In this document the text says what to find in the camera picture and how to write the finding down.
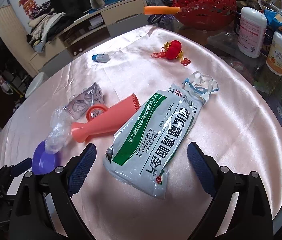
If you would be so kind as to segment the red cutout basket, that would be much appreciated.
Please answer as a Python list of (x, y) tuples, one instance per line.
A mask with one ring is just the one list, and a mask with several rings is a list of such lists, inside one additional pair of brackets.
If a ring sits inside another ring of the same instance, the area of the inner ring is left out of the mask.
[(236, 0), (172, 0), (180, 11), (176, 19), (186, 27), (214, 31), (229, 25), (236, 16)]

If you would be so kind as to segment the clear plastic bag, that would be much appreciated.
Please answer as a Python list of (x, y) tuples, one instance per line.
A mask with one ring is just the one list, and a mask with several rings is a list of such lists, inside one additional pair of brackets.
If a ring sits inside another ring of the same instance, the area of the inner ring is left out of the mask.
[(60, 106), (54, 110), (50, 119), (50, 132), (45, 139), (45, 152), (56, 154), (64, 148), (71, 136), (72, 117)]

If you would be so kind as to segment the red lantern ornament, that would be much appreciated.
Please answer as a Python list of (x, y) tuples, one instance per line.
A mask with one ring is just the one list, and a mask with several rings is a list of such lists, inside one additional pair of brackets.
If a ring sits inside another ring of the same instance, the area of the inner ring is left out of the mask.
[(183, 66), (187, 66), (191, 63), (187, 57), (184, 57), (182, 51), (182, 44), (178, 40), (173, 40), (170, 42), (166, 42), (162, 48), (161, 52), (152, 53), (151, 55), (154, 59), (167, 59), (167, 60), (178, 60)]

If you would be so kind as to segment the pink satin tablecloth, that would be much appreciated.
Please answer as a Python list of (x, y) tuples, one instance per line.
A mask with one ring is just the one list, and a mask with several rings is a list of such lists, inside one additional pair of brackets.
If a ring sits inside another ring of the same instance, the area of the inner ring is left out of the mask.
[(275, 239), (282, 127), (256, 89), (206, 48), (146, 26), (86, 53), (41, 85), (0, 136), (15, 168), (53, 111), (97, 83), (100, 114), (70, 123), (51, 172), (26, 166), (9, 239)]

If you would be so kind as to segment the silver blister pack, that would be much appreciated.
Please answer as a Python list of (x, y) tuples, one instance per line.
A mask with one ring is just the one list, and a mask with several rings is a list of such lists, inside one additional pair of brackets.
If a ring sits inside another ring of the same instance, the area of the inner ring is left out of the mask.
[(75, 96), (64, 107), (64, 111), (75, 120), (80, 119), (87, 110), (95, 104), (104, 104), (101, 87), (94, 82), (90, 87), (83, 90), (82, 93)]

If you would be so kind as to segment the white blue plastic wrapper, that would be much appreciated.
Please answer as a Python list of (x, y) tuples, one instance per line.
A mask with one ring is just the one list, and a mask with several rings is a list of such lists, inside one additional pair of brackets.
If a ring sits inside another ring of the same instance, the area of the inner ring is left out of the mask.
[(183, 89), (206, 104), (210, 94), (219, 91), (219, 85), (212, 76), (196, 71), (184, 80)]

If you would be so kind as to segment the white orange label bottle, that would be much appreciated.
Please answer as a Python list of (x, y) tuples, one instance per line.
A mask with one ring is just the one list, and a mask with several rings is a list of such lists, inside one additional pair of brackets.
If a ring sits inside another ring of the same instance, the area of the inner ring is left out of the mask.
[(282, 76), (282, 34), (278, 31), (274, 32), (266, 65), (274, 74)]

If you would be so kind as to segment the white pink label bottle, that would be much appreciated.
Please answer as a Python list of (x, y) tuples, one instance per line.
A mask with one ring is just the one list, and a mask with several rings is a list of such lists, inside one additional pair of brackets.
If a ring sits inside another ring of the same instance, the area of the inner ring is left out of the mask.
[(266, 33), (266, 16), (250, 7), (241, 10), (240, 30), (237, 46), (239, 50), (251, 58), (258, 58)]

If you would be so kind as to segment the red chinese knot decoration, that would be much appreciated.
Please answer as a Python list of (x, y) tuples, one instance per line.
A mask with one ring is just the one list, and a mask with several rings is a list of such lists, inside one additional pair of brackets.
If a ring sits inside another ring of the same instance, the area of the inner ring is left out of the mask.
[(35, 0), (19, 0), (19, 6), (22, 7), (25, 14), (31, 18), (31, 14), (37, 8), (37, 3)]

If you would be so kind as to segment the white green medicine bag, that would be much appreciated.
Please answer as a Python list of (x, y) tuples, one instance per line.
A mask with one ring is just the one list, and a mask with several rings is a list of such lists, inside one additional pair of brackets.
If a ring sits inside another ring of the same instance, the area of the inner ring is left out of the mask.
[(114, 135), (104, 167), (117, 180), (163, 199), (168, 182), (166, 167), (203, 105), (176, 85), (152, 94)]

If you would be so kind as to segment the beige tv cabinet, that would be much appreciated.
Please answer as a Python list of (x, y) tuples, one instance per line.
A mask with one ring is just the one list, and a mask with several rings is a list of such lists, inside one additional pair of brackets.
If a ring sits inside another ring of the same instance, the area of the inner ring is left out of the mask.
[(121, 34), (148, 24), (146, 0), (121, 0), (82, 16), (34, 53), (30, 65), (49, 77), (81, 54)]

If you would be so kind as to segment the small blue cap bottle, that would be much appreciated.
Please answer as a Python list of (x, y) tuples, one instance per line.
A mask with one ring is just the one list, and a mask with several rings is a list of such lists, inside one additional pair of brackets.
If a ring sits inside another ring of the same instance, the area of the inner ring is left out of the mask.
[(110, 56), (108, 54), (95, 54), (92, 56), (92, 60), (100, 63), (107, 63), (110, 61)]

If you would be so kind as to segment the pile of clothes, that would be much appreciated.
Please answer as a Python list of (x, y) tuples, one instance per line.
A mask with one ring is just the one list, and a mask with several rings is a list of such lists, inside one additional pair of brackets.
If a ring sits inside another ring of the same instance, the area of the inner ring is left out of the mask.
[(64, 12), (57, 13), (50, 1), (35, 7), (30, 19), (28, 26), (31, 31), (27, 35), (27, 42), (37, 53), (43, 53), (46, 42), (52, 41), (71, 22)]

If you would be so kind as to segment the coral plastic horn toy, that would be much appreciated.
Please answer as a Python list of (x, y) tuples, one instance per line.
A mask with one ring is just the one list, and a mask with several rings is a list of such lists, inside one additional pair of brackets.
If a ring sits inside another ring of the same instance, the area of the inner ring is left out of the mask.
[(74, 122), (71, 126), (72, 137), (82, 143), (90, 136), (118, 131), (137, 111), (140, 103), (135, 94), (108, 108), (99, 103), (87, 110), (86, 123)]

